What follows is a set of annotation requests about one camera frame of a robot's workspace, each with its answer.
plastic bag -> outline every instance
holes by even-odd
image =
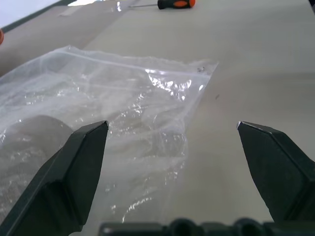
[[[187,158],[185,128],[216,66],[204,61],[187,65],[121,57],[68,46],[4,75],[0,78],[2,220],[34,170],[64,144],[69,130],[100,120],[109,121],[110,131],[94,203],[82,234],[94,228],[97,231],[103,220],[161,220],[172,183]],[[14,148],[6,148],[16,141],[10,139],[8,130],[34,116],[43,119],[42,115],[48,118],[37,123],[51,127],[49,138],[40,144],[33,142],[34,137],[44,135],[40,126],[33,125],[23,140],[25,132],[19,134],[14,128],[14,136],[25,144],[18,154]],[[58,131],[51,123],[71,129]],[[59,143],[52,145],[52,139]],[[30,152],[33,146],[36,152]],[[46,146],[51,148],[44,155]],[[22,162],[35,167],[29,173],[21,167],[6,171]],[[10,197],[1,197],[8,192]]]

orange screwdriver handle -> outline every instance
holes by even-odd
[[[159,9],[165,8],[191,8],[195,5],[196,0],[158,0],[157,6]]]

clear plastic bag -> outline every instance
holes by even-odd
[[[4,75],[0,78],[0,176],[6,183],[1,183],[0,196],[13,194],[0,198],[5,201],[0,203],[0,214],[7,214],[35,174],[23,168],[6,173],[6,167],[30,162],[38,169],[64,144],[69,130],[108,120],[102,172],[82,234],[97,230],[102,220],[161,220],[172,183],[187,158],[185,128],[216,66],[204,61],[187,65],[121,57],[68,46]],[[24,133],[14,132],[26,144],[13,161],[15,150],[6,147],[16,139],[10,139],[8,130],[42,115],[52,118],[56,126],[71,129],[65,127],[62,134],[63,129],[51,128],[50,138],[40,144],[30,142],[43,135],[36,127],[25,141]],[[60,142],[52,145],[49,140],[60,135],[65,139],[58,138]],[[36,146],[38,155],[29,156],[30,146]],[[40,152],[45,146],[51,147],[49,155]]]

screwdriver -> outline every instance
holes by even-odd
[[[191,8],[195,5],[195,3],[196,3],[196,0],[158,0],[157,6],[160,10],[165,9],[165,8],[183,9],[183,8]],[[156,4],[130,6],[130,7],[134,8],[134,7],[144,7],[144,6],[156,6]]]

black plastic part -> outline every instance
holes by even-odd
[[[1,236],[68,236],[85,225],[103,161],[105,121],[84,126],[37,172],[0,226]]]
[[[187,2],[187,5],[185,6],[175,6],[174,3],[177,1],[185,1]],[[175,8],[175,9],[184,9],[184,8],[191,8],[189,4],[189,0],[158,0],[157,6],[160,10],[166,9],[166,8]]]
[[[283,132],[240,122],[252,179],[275,222],[315,220],[315,162]]]
[[[221,223],[195,225],[190,220],[178,219],[170,226],[153,223],[104,223],[98,236],[315,236],[313,222],[259,224],[251,219],[240,219],[233,226]]]

